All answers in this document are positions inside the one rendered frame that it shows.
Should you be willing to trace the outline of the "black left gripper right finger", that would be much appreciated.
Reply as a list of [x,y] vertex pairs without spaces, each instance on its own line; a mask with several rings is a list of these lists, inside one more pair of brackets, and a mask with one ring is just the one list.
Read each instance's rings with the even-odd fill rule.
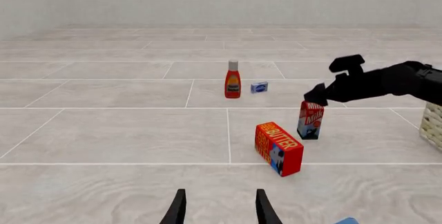
[[282,224],[263,189],[256,190],[256,214],[258,224]]

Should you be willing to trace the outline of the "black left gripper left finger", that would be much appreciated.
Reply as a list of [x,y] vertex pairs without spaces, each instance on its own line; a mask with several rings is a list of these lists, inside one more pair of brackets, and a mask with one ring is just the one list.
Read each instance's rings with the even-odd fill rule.
[[186,191],[178,189],[175,197],[159,224],[184,224],[186,215]]

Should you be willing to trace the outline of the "pale woven basket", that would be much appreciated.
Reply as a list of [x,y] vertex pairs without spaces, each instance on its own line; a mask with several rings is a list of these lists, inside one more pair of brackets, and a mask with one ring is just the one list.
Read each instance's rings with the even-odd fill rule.
[[442,106],[426,103],[419,134],[442,152]]

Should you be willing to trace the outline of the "small blue white box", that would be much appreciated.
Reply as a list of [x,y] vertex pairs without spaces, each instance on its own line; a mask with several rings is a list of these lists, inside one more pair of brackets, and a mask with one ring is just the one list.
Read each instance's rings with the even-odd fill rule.
[[251,84],[251,93],[263,93],[268,91],[268,82],[256,82]]

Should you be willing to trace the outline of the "red butter box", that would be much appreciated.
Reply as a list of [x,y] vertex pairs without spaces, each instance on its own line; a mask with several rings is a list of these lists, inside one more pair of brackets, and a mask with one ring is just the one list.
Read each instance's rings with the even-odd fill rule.
[[301,169],[303,145],[275,122],[256,126],[255,150],[281,177]]

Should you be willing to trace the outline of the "red ketchup bottle grey cap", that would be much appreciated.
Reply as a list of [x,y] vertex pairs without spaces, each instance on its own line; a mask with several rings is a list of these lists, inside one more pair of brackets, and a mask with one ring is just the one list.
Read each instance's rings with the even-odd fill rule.
[[238,61],[229,60],[228,71],[224,83],[224,96],[227,99],[238,99],[241,95],[242,85],[238,67]]

